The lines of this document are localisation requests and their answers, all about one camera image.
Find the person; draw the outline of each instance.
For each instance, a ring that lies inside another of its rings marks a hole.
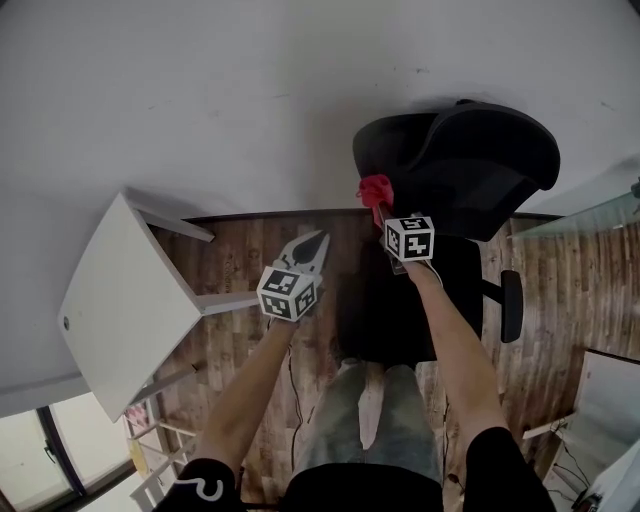
[[[468,447],[464,510],[555,510],[509,432],[497,377],[480,340],[427,266],[414,262],[405,267],[420,294],[450,407]],[[157,511],[243,510],[236,492],[240,466],[296,327],[272,322],[220,395],[200,434],[194,460]],[[358,423],[365,366],[354,358],[342,361],[316,407],[312,435],[279,504],[281,511],[443,510],[438,450],[414,369],[392,366],[384,380],[376,438],[365,451]]]

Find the tabletop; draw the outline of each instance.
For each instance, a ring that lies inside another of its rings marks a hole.
[[[58,323],[112,421],[201,318],[197,299],[118,194],[76,268]]]

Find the fiducial marker cube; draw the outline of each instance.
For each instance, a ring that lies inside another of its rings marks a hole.
[[[262,312],[297,322],[318,301],[317,284],[314,276],[266,267],[257,290]]]
[[[400,261],[433,258],[435,230],[431,217],[407,217],[384,221],[384,246]]]

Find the red cloth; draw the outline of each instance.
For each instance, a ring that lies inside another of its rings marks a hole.
[[[384,174],[367,176],[360,181],[357,197],[362,199],[363,206],[373,210],[373,221],[382,229],[382,219],[378,213],[378,204],[385,203],[389,212],[393,207],[393,188]]]

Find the forearm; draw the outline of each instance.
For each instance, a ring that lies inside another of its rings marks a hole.
[[[271,399],[296,327],[297,324],[273,321],[213,406],[195,457],[224,462],[237,478]]]
[[[435,275],[424,267],[414,271],[440,374],[465,439],[471,442],[487,428],[506,427],[496,373],[478,336]]]

